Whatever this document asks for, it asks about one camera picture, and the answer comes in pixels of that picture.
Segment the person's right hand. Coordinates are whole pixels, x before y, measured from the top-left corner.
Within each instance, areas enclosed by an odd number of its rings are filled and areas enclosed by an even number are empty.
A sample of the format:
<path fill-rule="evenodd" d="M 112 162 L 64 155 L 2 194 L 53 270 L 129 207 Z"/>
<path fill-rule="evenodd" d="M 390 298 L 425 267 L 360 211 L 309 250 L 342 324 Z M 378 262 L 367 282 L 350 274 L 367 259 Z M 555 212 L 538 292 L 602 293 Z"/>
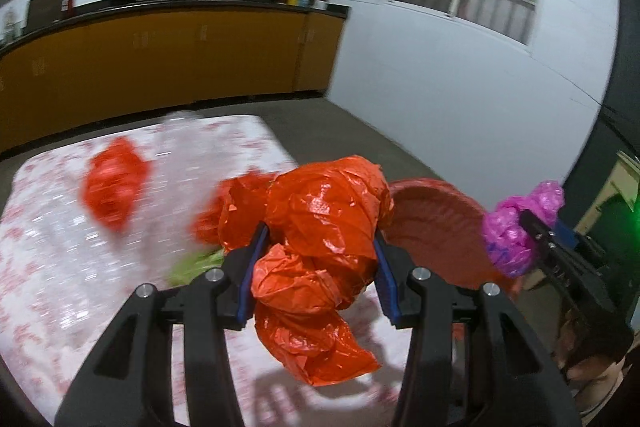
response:
<path fill-rule="evenodd" d="M 576 350 L 580 324 L 573 311 L 564 315 L 552 359 L 565 371 L 583 426 L 588 426 L 623 382 L 625 359 L 614 362 L 607 355 L 591 355 L 575 364 L 568 363 Z"/>

